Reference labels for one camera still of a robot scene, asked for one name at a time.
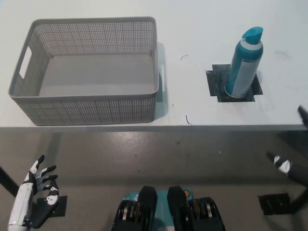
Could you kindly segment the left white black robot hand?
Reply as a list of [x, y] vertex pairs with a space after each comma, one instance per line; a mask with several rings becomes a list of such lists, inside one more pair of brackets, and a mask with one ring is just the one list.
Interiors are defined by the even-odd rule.
[[[47, 174], [56, 169], [56, 165], [39, 170], [39, 165], [45, 156], [40, 156], [28, 171], [20, 185], [15, 198], [8, 222], [9, 231], [28, 231], [39, 229], [56, 210], [59, 204], [59, 187], [56, 183], [57, 175]], [[33, 208], [34, 196], [48, 190], [49, 194], [37, 208]]]

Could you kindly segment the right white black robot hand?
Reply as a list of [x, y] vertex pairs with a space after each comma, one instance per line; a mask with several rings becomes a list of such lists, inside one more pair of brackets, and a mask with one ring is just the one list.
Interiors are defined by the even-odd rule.
[[[308, 131], [289, 130], [278, 133], [278, 137], [291, 148], [308, 157]], [[268, 159], [273, 165], [292, 181], [305, 187], [308, 186], [308, 168], [295, 164], [290, 159], [273, 152], [267, 152]]]

